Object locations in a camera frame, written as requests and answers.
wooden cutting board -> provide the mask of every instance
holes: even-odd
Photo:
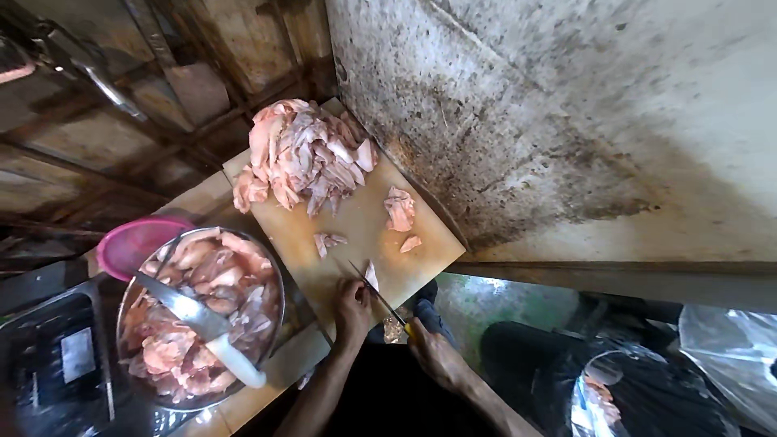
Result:
[[[344,110],[335,99],[323,107],[335,115]],[[250,151],[245,150],[224,164],[232,184],[249,162],[249,154]],[[378,165],[365,175],[366,185],[358,187],[353,196],[340,203],[337,217],[332,217],[329,202],[313,219],[308,217],[307,201],[287,211],[278,204],[272,192],[265,202],[251,205],[254,217],[332,338],[335,334],[332,300],[337,280],[355,275],[348,260],[364,271],[366,261],[372,259],[381,294],[396,308],[465,252],[389,158],[383,152],[378,155]],[[410,232],[386,229],[389,214],[383,201],[392,185],[409,192],[416,201],[416,221]],[[345,236],[348,244],[330,247],[322,260],[313,242],[313,234],[317,232]],[[410,235],[418,235],[423,244],[410,252],[400,253],[399,248]],[[348,269],[342,271],[336,260]],[[377,299],[374,299],[372,309],[375,323],[388,315]]]

pink plastic basin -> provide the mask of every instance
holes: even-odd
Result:
[[[150,215],[124,223],[100,240],[97,262],[114,278],[130,281],[152,253],[190,229],[194,229],[191,222],[172,215]]]

meat scraps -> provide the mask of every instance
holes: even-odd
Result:
[[[409,236],[405,240],[404,243],[402,243],[402,247],[399,248],[400,253],[410,252],[414,247],[418,247],[421,245],[421,238],[419,236]]]
[[[388,197],[383,201],[389,216],[386,227],[400,232],[411,230],[413,221],[416,219],[415,203],[410,193],[391,187],[388,190]]]
[[[141,270],[155,274],[168,249],[158,250],[158,259]],[[181,239],[159,277],[227,317],[230,343],[249,359],[256,362],[270,346],[280,293],[272,263],[254,242],[219,228],[193,232]],[[235,382],[194,331],[145,290],[124,317],[122,343],[134,354],[122,361],[129,373],[173,402],[222,392]]]
[[[319,213],[329,200],[337,213],[340,200],[378,162],[374,142],[347,113],[334,117],[315,102],[279,100],[259,111],[249,133],[251,163],[232,191],[235,207],[245,214],[251,202],[263,202],[267,192],[289,211],[303,198],[308,216]]]
[[[326,257],[326,248],[334,247],[338,244],[348,244],[348,239],[344,236],[317,233],[313,234],[313,241],[315,241],[315,248],[319,250],[319,256],[321,259]]]

kitchen knife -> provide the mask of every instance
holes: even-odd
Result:
[[[368,290],[372,291],[378,299],[380,299],[381,302],[383,302],[383,305],[385,305],[386,308],[388,308],[388,311],[391,313],[392,316],[396,319],[396,321],[399,322],[399,324],[402,325],[402,329],[407,333],[408,337],[413,338],[413,327],[411,327],[405,320],[399,316],[399,314],[389,305],[388,302],[386,302],[386,299],[383,299],[383,296],[381,293],[370,283],[370,281],[361,273],[358,267],[350,260],[348,261],[350,265],[356,270],[356,273],[361,278],[362,282],[364,283],[364,286],[367,287]]]
[[[232,325],[224,317],[201,302],[182,295],[173,287],[162,284],[140,271],[135,272],[135,279],[200,336],[205,341],[205,347],[216,355],[216,358],[221,360],[224,367],[237,379],[252,388],[264,386],[267,381],[264,372],[256,370],[253,363],[241,351],[229,344],[228,334]]]

floor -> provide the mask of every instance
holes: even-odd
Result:
[[[512,320],[542,330],[564,327],[577,308],[574,290],[501,279],[442,273],[437,276],[435,307],[449,325],[467,363],[481,372],[480,337],[492,323]],[[410,316],[409,305],[398,308]],[[387,343],[406,343],[393,319],[384,320]]]

